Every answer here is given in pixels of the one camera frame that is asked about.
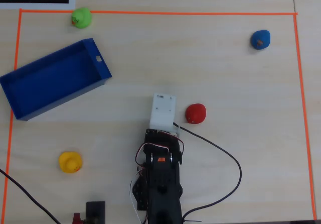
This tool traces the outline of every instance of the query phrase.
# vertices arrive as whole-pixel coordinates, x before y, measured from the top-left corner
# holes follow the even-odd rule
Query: green rubber duck
[[[76,9],[71,15],[71,23],[77,28],[86,28],[91,23],[91,12],[88,8]]]

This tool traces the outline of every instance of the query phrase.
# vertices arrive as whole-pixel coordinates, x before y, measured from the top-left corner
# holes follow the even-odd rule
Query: red ball
[[[206,108],[200,103],[190,105],[185,111],[185,118],[190,124],[199,124],[206,117]]]

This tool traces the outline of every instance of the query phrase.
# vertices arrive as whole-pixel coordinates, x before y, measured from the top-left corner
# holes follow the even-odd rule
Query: yellow rubber duck
[[[59,157],[59,165],[63,172],[75,173],[82,167],[81,155],[74,151],[64,152]]]

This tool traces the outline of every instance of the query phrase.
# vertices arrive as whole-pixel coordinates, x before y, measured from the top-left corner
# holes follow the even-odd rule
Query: red wire
[[[183,149],[182,149],[182,155],[183,155],[183,153],[184,153],[184,142],[183,142],[179,137],[177,137],[177,136],[175,136],[175,135],[172,135],[172,134],[167,133],[167,132],[165,132],[165,131],[160,131],[160,132],[163,133],[163,134],[170,135],[170,136],[174,137],[175,139],[179,140],[179,141],[182,143],[182,146],[183,146]]]
[[[147,144],[151,144],[151,145],[154,145],[154,146],[166,148],[168,151],[170,151],[169,148],[168,148],[167,146],[164,146],[164,145],[158,145],[158,144],[154,144],[154,143],[142,143],[142,145],[139,147],[139,149],[138,149],[138,151],[137,151],[137,153],[136,153],[135,162],[136,162],[137,165],[139,165],[139,166],[140,166],[141,168],[143,168],[143,169],[144,169],[145,167],[143,167],[141,164],[139,164],[139,163],[137,162],[137,156],[138,156],[140,150],[142,149],[142,147],[143,147],[144,145],[147,145]]]

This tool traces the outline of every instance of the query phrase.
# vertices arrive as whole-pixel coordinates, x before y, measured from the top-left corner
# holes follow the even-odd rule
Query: red object
[[[200,103],[190,105],[185,111],[185,118],[190,124],[199,124],[206,117],[206,108]]]
[[[84,221],[80,219],[80,213],[74,213],[74,218],[72,219],[72,224],[83,224]]]

